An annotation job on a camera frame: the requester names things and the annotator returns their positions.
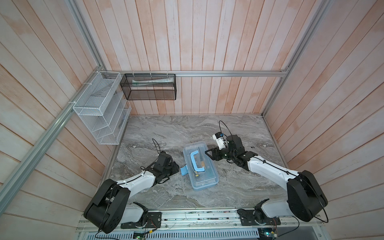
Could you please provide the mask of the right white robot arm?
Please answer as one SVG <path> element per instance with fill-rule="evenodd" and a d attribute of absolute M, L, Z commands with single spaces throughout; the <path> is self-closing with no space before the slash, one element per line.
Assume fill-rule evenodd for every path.
<path fill-rule="evenodd" d="M 319 212 L 325 211 L 328 200 L 315 176 L 309 171 L 297 172 L 274 164 L 260 155 L 246 151 L 238 135 L 213 135 L 217 146 L 206 151 L 213 161 L 227 160 L 238 167 L 259 174 L 287 192 L 282 200 L 259 202 L 254 209 L 255 222 L 265 225 L 273 218 L 292 216 L 310 222 Z"/>

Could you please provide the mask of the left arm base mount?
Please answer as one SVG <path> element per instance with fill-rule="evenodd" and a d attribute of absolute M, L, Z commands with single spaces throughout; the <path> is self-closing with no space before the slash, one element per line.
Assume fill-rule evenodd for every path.
<path fill-rule="evenodd" d="M 158 229 L 161 227 L 162 212 L 144 213 L 136 223 L 128 222 L 120 225 L 121 229 L 144 230 Z"/>

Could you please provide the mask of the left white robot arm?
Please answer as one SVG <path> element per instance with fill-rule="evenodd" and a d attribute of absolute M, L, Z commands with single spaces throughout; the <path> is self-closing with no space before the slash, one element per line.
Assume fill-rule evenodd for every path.
<path fill-rule="evenodd" d="M 105 234 L 121 224 L 147 227 L 148 208 L 138 202 L 129 204 L 129 199 L 141 191 L 167 182 L 179 169 L 172 156 L 161 151 L 154 162 L 141 167 L 141 173 L 120 181 L 105 180 L 87 205 L 84 218 Z"/>

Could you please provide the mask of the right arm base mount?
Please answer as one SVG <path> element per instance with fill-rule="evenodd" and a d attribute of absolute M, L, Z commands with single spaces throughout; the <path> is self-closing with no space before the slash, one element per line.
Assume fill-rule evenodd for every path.
<path fill-rule="evenodd" d="M 279 218 L 268 218 L 261 210 L 238 209 L 242 226 L 278 226 L 281 225 Z"/>

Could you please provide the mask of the blue plastic tool box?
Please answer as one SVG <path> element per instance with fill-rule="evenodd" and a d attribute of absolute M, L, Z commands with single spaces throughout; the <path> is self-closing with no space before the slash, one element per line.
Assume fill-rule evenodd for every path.
<path fill-rule="evenodd" d="M 213 161 L 205 154 L 208 146 L 204 141 L 188 144 L 183 149 L 186 165 L 181 168 L 182 176 L 189 175 L 192 188 L 201 191 L 219 183 L 219 174 Z"/>

